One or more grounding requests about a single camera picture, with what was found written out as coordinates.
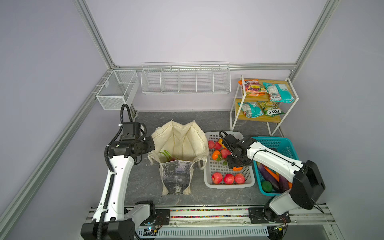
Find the orange fruit large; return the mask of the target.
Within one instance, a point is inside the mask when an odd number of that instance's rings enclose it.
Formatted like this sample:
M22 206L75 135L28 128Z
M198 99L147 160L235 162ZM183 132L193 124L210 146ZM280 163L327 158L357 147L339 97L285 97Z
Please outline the orange fruit large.
M233 171L238 172L238 171L241 171L242 169L243 169L243 167L234 167Z

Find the pink dragon fruit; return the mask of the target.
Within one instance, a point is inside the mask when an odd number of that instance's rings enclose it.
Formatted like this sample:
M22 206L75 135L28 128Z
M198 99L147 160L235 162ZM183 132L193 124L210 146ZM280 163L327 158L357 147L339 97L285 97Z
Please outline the pink dragon fruit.
M166 150L163 150L162 152L160 152L167 160L167 162L172 162L172 161L175 161L177 158L172 155L170 152L166 151Z

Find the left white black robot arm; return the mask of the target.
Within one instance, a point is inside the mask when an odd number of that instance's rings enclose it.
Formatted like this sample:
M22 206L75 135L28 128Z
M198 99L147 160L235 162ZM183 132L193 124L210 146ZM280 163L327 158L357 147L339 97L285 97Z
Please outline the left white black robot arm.
M153 201L140 201L132 210L125 210L131 170L140 163L138 158L155 150L153 138L147 136L145 124L134 122L131 115L125 121L125 111L130 111L127 104L121 107L117 134L104 149L108 175L91 222L82 225L81 237L84 240L138 240L141 224L153 225L161 219Z

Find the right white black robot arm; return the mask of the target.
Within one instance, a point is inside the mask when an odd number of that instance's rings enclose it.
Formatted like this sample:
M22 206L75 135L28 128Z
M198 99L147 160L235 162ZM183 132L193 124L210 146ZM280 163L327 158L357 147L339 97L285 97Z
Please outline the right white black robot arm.
M259 163L276 171L280 179L292 183L291 188L268 201L258 214L259 218L274 223L293 209L311 210L317 205L326 186L316 163L288 158L252 137L239 140L224 131L219 131L219 136L223 139L224 146L231 152L227 157L230 169Z

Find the cream canvas grocery bag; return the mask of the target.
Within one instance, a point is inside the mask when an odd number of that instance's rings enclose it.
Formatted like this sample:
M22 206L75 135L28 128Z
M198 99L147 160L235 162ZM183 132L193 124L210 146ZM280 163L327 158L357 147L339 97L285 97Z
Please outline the cream canvas grocery bag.
M155 150L148 154L151 164L157 162L163 184L163 195L189 195L194 164L203 170L208 162L209 147L204 131L192 121L185 125L173 120L156 128L151 137ZM170 152L177 159L167 162L160 153Z

